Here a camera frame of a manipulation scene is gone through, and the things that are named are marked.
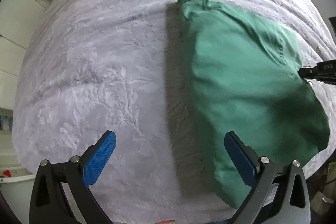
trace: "plush blanket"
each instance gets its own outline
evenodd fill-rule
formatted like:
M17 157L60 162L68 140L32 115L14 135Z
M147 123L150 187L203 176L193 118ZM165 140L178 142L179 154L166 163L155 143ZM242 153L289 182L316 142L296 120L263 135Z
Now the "plush blanket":
M310 0L219 0L297 32L304 65L334 59L336 46ZM81 155L106 131L117 147L93 195L112 221L208 223L234 210L206 180L182 73L176 0L53 0L22 64L13 144L21 164ZM330 120L326 150L336 146L336 92L312 83Z

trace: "green fabric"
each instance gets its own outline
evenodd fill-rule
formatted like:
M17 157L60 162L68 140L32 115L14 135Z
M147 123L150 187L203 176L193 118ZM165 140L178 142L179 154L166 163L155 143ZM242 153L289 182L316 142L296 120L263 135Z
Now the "green fabric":
M297 73L297 36L255 13L211 0L178 0L182 59L211 187L238 208L250 187L225 151L234 131L258 155L305 165L328 144L328 118Z

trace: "silver bolt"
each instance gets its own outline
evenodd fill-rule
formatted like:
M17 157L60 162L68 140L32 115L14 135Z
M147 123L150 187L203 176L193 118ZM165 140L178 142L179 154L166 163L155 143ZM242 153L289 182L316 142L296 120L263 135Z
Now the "silver bolt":
M265 163L265 164L269 163L269 158L267 157L261 157L260 160L262 163Z
M300 166L300 162L298 160L294 160L293 161L293 165L296 166L296 167L299 167Z
M71 158L71 162L73 162L73 163L79 162L79 156L73 156Z
M46 166L48 164L48 160L42 160L41 162L40 162L40 165L41 166Z

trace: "blue gripper pad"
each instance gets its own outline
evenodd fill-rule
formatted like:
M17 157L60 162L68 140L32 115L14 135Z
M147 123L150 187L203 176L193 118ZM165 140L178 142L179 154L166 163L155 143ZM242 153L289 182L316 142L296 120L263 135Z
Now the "blue gripper pad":
M252 188L255 187L257 184L256 168L230 132L224 136L224 147L244 183Z
M109 160L112 152L114 151L117 144L117 138L114 132L110 131L103 142L96 148L92 157L88 160L86 165L83 167L83 182L86 187L95 184L103 171L104 166Z

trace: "pillow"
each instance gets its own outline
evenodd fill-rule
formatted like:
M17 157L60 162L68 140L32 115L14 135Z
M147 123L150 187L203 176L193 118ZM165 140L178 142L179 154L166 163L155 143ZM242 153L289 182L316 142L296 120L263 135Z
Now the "pillow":
M181 56L211 187L238 208L246 186L224 148L234 131L273 162L304 166L328 145L328 118L297 73L294 31L211 0L178 0Z

